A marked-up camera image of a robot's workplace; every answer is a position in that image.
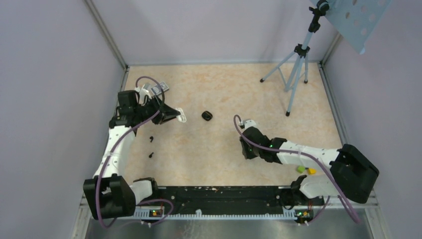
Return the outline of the small black case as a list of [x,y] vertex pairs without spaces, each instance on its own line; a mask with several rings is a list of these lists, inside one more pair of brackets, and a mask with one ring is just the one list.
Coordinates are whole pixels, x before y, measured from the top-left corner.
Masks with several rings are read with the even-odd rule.
[[201,116],[202,116],[202,118],[203,118],[204,120],[206,120],[206,121],[210,121],[210,120],[213,118],[212,113],[211,113],[211,112],[209,112],[209,111],[204,111],[204,112],[202,112]]

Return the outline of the white earbud charging case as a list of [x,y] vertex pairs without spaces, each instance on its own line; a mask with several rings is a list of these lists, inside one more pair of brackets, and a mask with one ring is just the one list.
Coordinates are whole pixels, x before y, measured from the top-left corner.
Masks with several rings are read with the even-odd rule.
[[182,108],[176,108],[176,110],[179,112],[179,114],[176,116],[177,120],[181,123],[186,123],[187,118]]

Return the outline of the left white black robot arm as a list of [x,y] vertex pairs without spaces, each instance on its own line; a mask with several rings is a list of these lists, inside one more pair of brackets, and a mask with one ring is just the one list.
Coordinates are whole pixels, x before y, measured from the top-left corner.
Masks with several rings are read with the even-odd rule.
[[108,141],[101,163],[93,177],[83,183],[83,191],[92,216],[96,220],[132,216],[143,201],[153,206],[159,201],[154,178],[142,178],[128,184],[123,177],[129,150],[137,130],[151,121],[156,125],[177,119],[186,122],[181,108],[172,108],[157,95],[135,90],[118,93],[118,106],[108,123]]

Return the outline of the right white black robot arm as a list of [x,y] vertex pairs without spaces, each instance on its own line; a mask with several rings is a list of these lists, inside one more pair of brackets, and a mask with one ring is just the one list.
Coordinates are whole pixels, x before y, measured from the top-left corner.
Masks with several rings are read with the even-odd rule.
[[359,204],[367,203],[379,169],[355,146],[344,144],[340,149],[304,146],[285,138],[269,139],[252,126],[240,135],[246,159],[260,157],[268,163],[289,164],[322,172],[292,183],[292,199],[305,205],[318,196],[342,196]]

